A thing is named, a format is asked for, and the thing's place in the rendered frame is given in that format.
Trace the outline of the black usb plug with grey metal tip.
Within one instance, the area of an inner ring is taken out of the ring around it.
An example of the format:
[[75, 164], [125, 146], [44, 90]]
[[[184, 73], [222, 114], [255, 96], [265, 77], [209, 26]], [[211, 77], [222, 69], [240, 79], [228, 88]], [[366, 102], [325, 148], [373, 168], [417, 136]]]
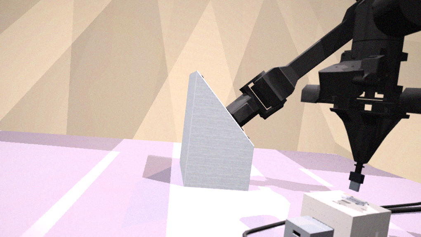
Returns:
[[356, 166], [355, 171], [351, 171], [349, 176], [349, 189], [355, 192], [359, 192], [361, 184], [364, 183], [365, 175], [361, 174], [361, 171], [362, 168], [365, 168], [365, 166], [360, 163], [360, 158], [358, 158], [357, 164], [354, 165]]

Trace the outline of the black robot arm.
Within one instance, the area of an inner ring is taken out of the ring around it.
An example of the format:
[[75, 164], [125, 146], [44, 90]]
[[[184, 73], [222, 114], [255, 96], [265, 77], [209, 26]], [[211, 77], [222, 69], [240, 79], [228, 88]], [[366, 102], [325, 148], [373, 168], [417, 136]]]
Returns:
[[[421, 0], [356, 1], [337, 27], [292, 62], [262, 71], [239, 89], [242, 95], [225, 108], [241, 129], [258, 114], [265, 120], [280, 110], [297, 81], [351, 39], [352, 43], [365, 40], [404, 43], [405, 36], [421, 31]], [[389, 69], [385, 55], [358, 61], [352, 58], [352, 52], [344, 52], [339, 63], [319, 70], [318, 75], [322, 97], [355, 98], [372, 87], [385, 90]], [[252, 90], [248, 87], [251, 83]]]

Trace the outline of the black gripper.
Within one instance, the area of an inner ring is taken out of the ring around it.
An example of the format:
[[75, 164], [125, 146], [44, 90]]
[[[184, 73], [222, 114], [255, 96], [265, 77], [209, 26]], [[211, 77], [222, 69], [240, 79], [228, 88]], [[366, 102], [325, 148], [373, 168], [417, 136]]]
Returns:
[[[363, 60], [368, 56], [385, 55], [389, 79], [385, 90], [372, 87], [364, 97], [322, 97], [319, 85], [306, 85], [302, 89], [301, 102], [334, 104], [330, 108], [343, 121], [355, 162], [367, 164], [389, 132], [402, 118], [421, 114], [421, 88], [405, 88], [397, 85], [401, 62], [407, 61], [408, 53], [402, 52], [403, 42], [395, 40], [365, 40], [352, 43], [352, 58]], [[375, 97], [375, 93], [383, 97]], [[365, 110], [372, 105], [371, 111]]]

